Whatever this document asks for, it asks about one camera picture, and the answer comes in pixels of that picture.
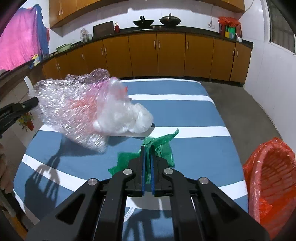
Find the person's left hand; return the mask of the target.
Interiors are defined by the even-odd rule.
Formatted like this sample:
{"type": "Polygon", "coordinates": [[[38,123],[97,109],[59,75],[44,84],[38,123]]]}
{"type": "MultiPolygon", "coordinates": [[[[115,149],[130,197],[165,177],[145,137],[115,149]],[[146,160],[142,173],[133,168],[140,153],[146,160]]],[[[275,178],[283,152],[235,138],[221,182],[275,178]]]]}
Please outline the person's left hand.
{"type": "Polygon", "coordinates": [[[0,178],[1,178],[1,190],[6,194],[11,193],[14,185],[11,177],[11,169],[6,160],[4,154],[4,147],[1,145],[1,160],[0,160],[0,178]]]}

